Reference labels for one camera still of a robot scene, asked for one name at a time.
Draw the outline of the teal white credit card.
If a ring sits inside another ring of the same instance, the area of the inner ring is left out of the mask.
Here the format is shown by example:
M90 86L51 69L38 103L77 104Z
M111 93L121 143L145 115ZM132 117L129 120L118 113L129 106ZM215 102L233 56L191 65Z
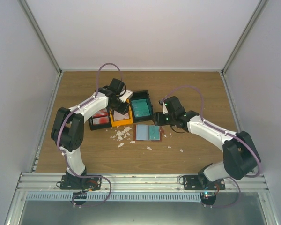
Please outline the teal white credit card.
M160 127L156 125L149 125L148 127L148 139L151 141L160 140Z

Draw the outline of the yellow card bin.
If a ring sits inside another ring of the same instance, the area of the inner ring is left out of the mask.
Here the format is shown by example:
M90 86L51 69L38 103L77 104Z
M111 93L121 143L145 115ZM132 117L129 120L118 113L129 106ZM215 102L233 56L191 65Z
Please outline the yellow card bin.
M109 110L109 116L111 119L112 127L133 124L133 114L132 114L131 107L129 106L128 109L129 111L125 114L120 114L117 111Z

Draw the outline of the black card bin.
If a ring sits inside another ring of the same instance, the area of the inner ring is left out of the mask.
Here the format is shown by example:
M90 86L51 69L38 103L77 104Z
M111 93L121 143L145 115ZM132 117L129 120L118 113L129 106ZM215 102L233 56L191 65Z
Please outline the black card bin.
M96 112L90 119L88 119L91 131L110 128L111 120L108 108L104 108Z
M153 106L148 90L136 91L130 98L133 122L150 121L153 118Z

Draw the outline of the brown leather card holder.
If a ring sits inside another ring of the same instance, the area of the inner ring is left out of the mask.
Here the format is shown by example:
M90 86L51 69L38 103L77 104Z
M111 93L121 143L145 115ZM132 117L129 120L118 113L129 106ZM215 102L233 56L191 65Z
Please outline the brown leather card holder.
M133 139L135 141L151 141L148 139L148 127L147 124L136 124L133 129ZM166 138L164 130L160 126L160 140L151 142L161 142L163 138Z

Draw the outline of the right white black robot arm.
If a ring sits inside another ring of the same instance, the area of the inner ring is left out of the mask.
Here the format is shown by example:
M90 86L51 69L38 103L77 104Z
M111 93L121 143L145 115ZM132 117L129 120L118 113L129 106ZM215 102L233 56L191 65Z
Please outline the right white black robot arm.
M209 164L198 172L200 188L208 190L216 181L225 178L241 180L249 177L254 168L261 172L261 159L249 133L223 129L195 111L187 112L176 96L165 98L159 104L163 110L154 114L156 125L169 125L172 129L200 136L223 154L221 162Z

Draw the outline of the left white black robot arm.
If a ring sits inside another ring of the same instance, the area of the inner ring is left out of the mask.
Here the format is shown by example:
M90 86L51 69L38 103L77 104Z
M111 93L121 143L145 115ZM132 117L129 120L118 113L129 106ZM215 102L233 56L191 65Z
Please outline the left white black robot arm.
M97 88L86 100L70 107L61 107L56 113L51 131L57 149L66 163L66 175L76 189L87 185L87 169L82 161L80 146L84 138L84 124L102 109L110 108L120 114L129 111L128 99L133 95L131 90L118 79L112 79L107 86Z

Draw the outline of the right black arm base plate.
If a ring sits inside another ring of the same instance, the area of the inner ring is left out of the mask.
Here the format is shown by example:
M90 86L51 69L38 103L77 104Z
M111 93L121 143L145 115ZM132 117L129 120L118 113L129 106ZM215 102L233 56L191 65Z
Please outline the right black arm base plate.
M178 178L178 183L183 185L184 190L218 191L226 189L223 179L211 182L206 179L202 179L198 175L180 176Z

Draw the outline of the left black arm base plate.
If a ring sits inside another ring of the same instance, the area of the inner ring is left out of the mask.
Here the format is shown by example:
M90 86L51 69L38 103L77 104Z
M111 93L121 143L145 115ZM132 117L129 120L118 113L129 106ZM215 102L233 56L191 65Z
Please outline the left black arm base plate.
M66 173L61 177L61 181L56 183L56 186L61 190L81 190L94 191L101 188L102 177L79 178Z

